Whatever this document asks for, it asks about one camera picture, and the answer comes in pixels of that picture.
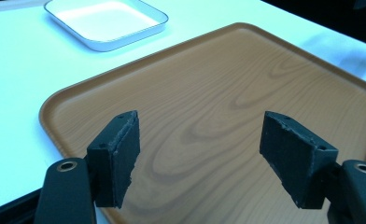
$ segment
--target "white tabletop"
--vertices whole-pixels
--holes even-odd
[[[54,92],[234,22],[247,22],[366,80],[366,44],[258,0],[147,0],[166,29],[121,49],[88,49],[43,7],[0,12],[0,205],[42,187],[61,159],[38,112]]]

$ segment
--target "wood grain pattern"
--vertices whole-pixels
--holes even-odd
[[[116,223],[327,223],[297,209],[259,153],[265,110],[366,159],[366,83],[236,23],[51,96],[40,118],[82,157],[118,113],[139,112],[141,153]]]

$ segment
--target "brown tray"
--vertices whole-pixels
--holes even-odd
[[[141,153],[111,222],[327,223],[297,209],[259,154],[265,110],[366,160],[366,83],[261,29],[236,23],[58,91],[41,123],[65,157],[136,109]]]

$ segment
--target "white table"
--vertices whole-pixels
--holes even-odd
[[[41,188],[62,158],[38,120],[54,92],[231,23],[257,25],[366,80],[366,44],[262,1],[146,2],[169,16],[166,29],[109,52],[86,48],[43,7],[0,11],[0,205]]]

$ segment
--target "wooden tray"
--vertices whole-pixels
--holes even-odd
[[[366,83],[236,23],[58,91],[41,123],[65,157],[136,109],[141,153],[117,223],[327,223],[297,209],[259,153],[265,110],[366,160]]]

